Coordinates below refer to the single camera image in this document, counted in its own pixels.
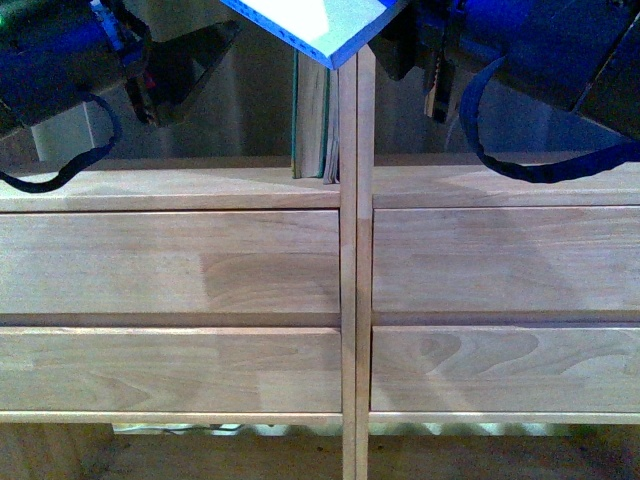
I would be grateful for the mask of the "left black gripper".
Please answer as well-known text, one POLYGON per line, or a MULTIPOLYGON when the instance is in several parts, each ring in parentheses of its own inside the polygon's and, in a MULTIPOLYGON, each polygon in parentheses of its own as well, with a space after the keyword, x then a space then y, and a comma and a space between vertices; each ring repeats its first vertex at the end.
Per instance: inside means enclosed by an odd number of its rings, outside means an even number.
POLYGON ((148 25, 123 1, 3 1, 1 129, 37 125, 128 78, 141 123, 179 124, 240 32, 229 20, 146 42, 148 25))

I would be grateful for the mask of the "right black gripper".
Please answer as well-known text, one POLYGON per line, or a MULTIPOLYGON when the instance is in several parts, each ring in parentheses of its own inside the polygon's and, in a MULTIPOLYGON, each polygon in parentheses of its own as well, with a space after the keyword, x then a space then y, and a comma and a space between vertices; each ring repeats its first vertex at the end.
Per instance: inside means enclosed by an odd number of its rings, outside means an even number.
POLYGON ((450 117, 456 68, 503 57, 505 85, 639 137, 636 1, 411 1, 369 42, 388 77, 423 71, 424 113, 450 117))

